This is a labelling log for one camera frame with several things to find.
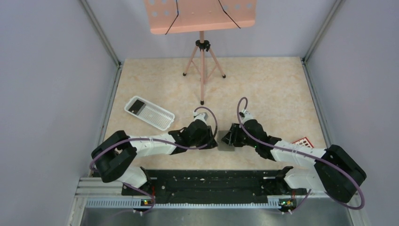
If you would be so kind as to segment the grey card holder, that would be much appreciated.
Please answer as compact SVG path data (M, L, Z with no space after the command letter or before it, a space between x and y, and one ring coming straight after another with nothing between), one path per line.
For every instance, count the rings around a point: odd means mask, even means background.
M218 151L224 151L224 152L234 152L235 147L232 145L229 145L229 135L230 131L228 130L220 130L217 133L217 149Z

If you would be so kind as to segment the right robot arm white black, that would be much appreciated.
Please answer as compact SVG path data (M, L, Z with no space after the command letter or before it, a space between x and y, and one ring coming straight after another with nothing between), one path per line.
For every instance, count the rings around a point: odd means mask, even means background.
M323 191L336 201L348 203L358 186L366 180L365 171L338 145L311 148L268 135L257 120L240 126L231 125L221 139L229 146L250 146L259 156L271 161L290 163L283 180L292 189Z

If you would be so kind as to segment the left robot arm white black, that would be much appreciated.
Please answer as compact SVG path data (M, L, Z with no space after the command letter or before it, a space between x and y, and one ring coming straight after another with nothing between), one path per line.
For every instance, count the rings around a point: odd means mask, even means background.
M174 155L187 150L217 147L211 126L196 119L189 126L151 137L128 136L119 130L106 139L92 153L89 167L97 170L104 183L119 181L135 188L150 183L143 167L132 166L135 158L150 155Z

